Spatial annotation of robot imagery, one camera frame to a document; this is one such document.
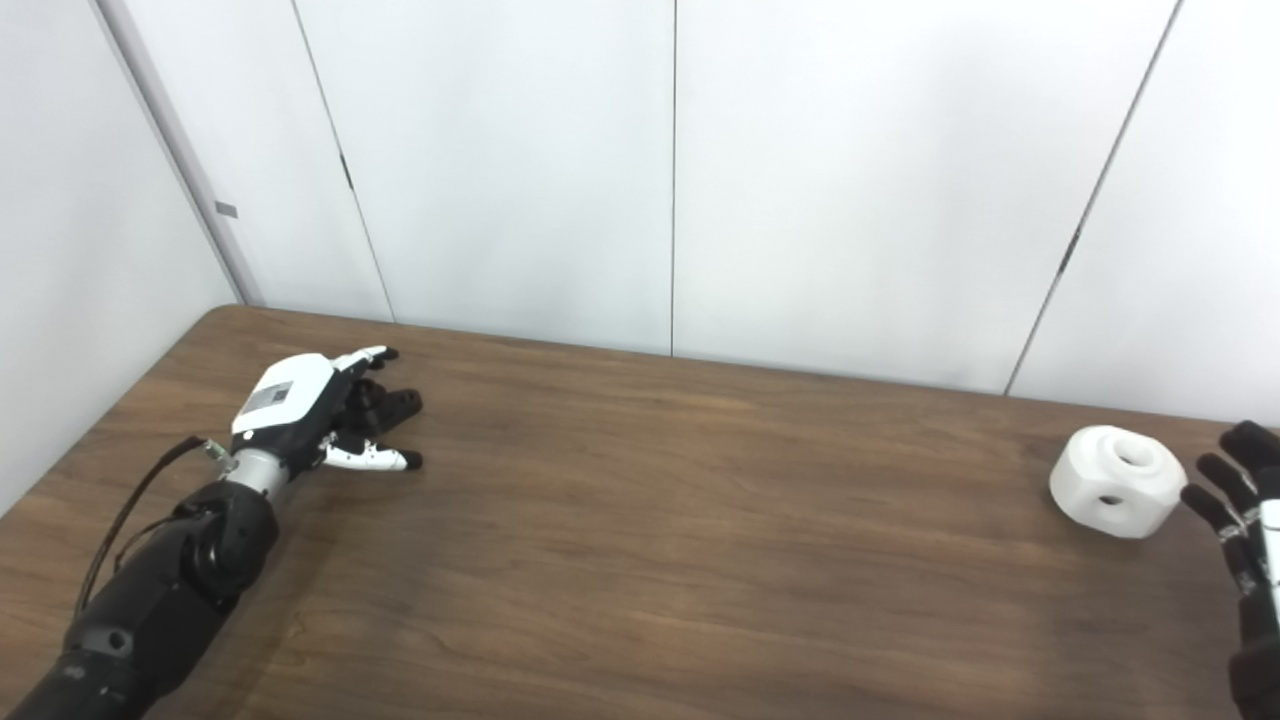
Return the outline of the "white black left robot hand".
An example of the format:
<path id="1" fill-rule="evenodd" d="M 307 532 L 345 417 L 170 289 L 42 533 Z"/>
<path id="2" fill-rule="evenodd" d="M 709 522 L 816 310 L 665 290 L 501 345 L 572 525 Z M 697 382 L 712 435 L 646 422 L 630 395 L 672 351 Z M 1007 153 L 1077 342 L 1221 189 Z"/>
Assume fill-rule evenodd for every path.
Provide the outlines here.
<path id="1" fill-rule="evenodd" d="M 265 495 L 319 466 L 419 470 L 420 452 L 380 442 L 422 410 L 417 391 L 388 391 L 371 377 L 398 356 L 379 345 L 338 357 L 300 354 L 270 365 L 232 423 L 224 479 Z"/>

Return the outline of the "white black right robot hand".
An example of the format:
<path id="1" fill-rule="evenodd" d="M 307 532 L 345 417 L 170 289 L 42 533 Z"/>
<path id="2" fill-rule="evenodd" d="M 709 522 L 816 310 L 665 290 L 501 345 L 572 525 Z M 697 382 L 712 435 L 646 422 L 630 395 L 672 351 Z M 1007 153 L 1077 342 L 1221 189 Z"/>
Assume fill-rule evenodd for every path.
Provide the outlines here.
<path id="1" fill-rule="evenodd" d="M 1230 657 L 1231 700 L 1243 719 L 1279 716 L 1279 439 L 1254 421 L 1219 437 L 1198 473 L 1216 493 L 1190 483 L 1181 505 L 1212 529 L 1238 589 L 1240 648 Z"/>

